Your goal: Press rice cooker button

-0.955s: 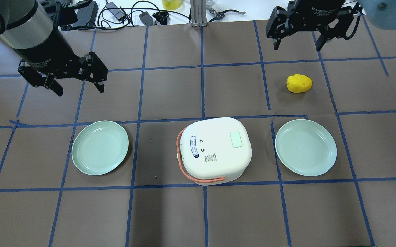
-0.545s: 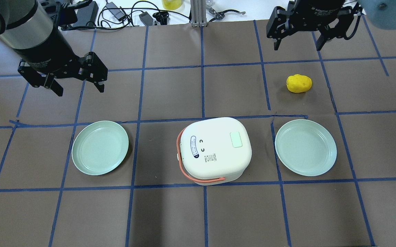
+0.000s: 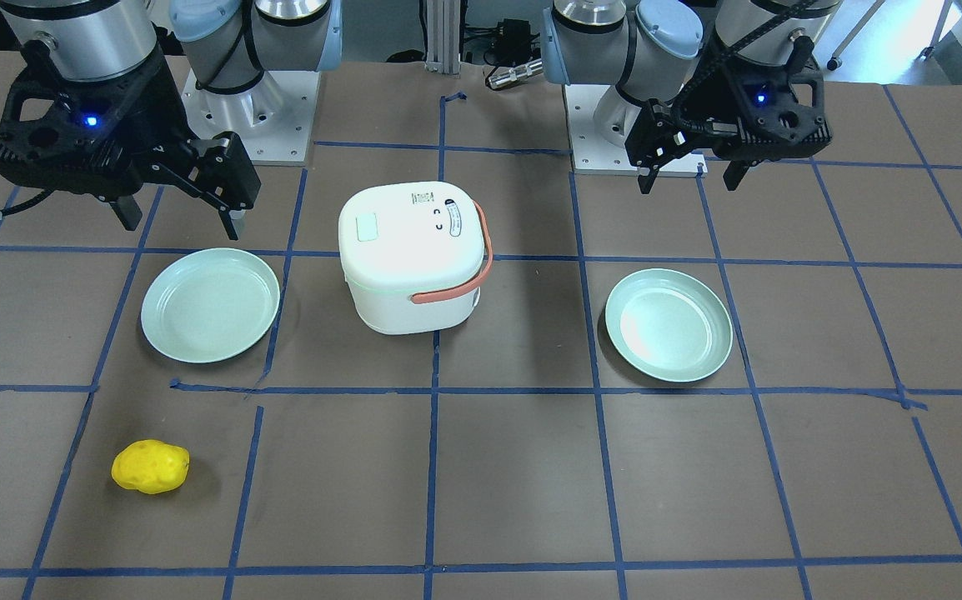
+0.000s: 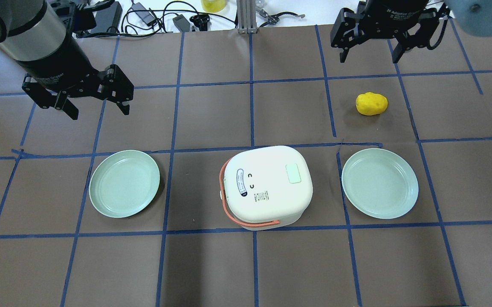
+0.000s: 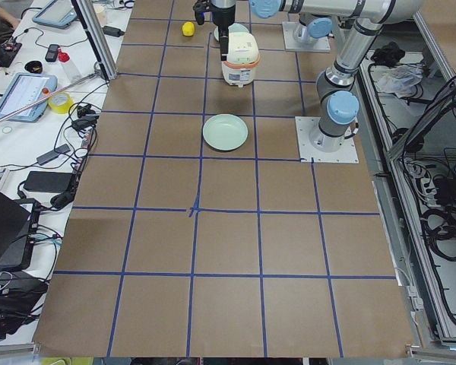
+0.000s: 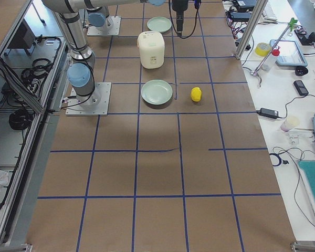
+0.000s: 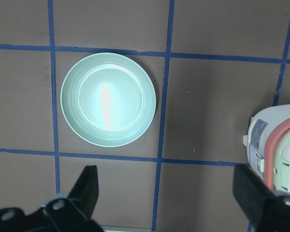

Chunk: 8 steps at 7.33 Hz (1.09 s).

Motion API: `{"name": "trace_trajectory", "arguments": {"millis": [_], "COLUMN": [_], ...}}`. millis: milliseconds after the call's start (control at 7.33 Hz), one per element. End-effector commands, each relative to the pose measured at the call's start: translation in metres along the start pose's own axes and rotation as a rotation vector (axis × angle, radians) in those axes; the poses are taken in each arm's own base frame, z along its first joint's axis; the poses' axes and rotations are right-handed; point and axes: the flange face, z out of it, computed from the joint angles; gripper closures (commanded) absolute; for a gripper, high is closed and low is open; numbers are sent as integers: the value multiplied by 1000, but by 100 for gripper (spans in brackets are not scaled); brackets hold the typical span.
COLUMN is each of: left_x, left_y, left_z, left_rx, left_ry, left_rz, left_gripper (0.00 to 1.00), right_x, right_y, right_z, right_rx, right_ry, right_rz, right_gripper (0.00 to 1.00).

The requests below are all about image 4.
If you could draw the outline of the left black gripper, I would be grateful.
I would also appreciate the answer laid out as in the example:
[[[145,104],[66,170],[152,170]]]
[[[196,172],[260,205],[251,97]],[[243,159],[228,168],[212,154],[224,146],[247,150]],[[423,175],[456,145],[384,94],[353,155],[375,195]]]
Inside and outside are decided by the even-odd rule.
[[[85,79],[88,96],[117,105],[123,115],[130,113],[134,85],[117,64],[97,71],[73,37],[74,32],[90,29],[74,2],[26,2],[12,4],[12,23],[0,48],[29,75],[22,89],[41,109],[53,108],[77,120],[79,110],[68,95],[52,91],[67,90]]]

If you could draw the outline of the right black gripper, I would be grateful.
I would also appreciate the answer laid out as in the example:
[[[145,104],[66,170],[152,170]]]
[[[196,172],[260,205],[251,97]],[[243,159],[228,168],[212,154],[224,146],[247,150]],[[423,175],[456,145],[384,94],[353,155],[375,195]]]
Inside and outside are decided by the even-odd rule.
[[[352,47],[361,44],[361,29],[411,29],[418,24],[415,34],[408,30],[394,36],[397,45],[392,51],[392,63],[397,64],[406,51],[418,47],[436,49],[442,42],[449,19],[449,9],[426,8],[427,0],[367,0],[360,13],[342,8],[330,31],[330,46],[339,49],[339,61],[344,63]],[[433,37],[440,19],[441,33],[433,45]]]

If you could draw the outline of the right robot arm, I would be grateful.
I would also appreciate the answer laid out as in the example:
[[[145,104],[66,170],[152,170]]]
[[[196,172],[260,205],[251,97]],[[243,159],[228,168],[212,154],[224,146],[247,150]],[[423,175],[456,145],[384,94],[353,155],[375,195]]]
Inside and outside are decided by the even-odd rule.
[[[395,39],[392,62],[415,49],[439,46],[449,16],[466,33],[492,37],[492,0],[443,0],[430,8],[427,0],[363,0],[357,10],[342,8],[330,31],[330,46],[340,49],[344,63],[349,51],[371,39]]]

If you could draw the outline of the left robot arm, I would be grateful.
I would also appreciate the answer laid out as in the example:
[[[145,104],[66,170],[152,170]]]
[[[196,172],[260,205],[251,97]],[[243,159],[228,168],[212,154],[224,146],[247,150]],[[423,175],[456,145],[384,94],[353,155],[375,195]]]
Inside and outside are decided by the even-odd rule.
[[[22,90],[41,109],[78,118],[72,98],[94,97],[128,115],[134,87],[123,70],[96,70],[73,35],[93,29],[94,12],[112,6],[72,0],[0,0],[0,49],[22,67]]]

